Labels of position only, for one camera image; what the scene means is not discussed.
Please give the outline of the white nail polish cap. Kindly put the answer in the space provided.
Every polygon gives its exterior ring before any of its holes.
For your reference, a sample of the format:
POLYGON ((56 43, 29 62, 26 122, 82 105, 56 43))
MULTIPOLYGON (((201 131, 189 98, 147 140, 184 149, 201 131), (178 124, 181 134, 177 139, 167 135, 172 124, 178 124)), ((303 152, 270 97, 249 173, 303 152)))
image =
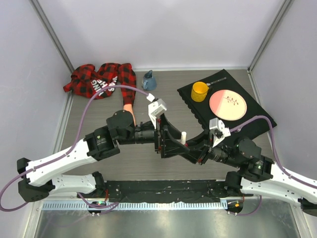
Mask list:
POLYGON ((187 132, 183 131, 181 132, 181 138, 180 138, 180 143, 185 145, 186 144, 186 137, 187 137, 187 132))

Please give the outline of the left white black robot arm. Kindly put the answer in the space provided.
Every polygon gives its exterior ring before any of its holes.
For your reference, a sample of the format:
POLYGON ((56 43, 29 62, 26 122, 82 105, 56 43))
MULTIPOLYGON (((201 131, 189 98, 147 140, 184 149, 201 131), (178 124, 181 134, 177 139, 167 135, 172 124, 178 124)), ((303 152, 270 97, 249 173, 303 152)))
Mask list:
POLYGON ((65 172, 117 155, 119 145, 153 143, 156 151, 162 151, 165 131, 175 142, 186 145, 186 132, 173 127, 164 115, 136 126, 130 112, 117 111, 106 120, 106 126, 87 134, 73 147, 36 161, 19 159, 17 170, 22 180, 18 182, 18 193, 26 202, 65 192, 75 192, 85 198, 101 198, 107 192, 101 173, 67 176, 65 172))

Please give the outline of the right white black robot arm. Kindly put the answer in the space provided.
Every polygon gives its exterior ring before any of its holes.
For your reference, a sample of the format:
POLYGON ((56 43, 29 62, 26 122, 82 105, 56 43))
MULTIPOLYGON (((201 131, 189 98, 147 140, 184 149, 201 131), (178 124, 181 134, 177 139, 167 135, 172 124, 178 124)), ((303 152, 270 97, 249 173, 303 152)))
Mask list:
POLYGON ((213 160, 237 168, 227 173, 223 184, 225 193, 230 196, 239 192, 267 196, 299 206, 308 215, 317 215, 316 180, 263 156, 261 148, 250 139, 241 139, 232 147, 223 145, 223 140, 230 135, 228 128, 212 129, 186 140, 186 132, 182 132, 180 143, 186 149, 183 157, 194 164, 213 160))

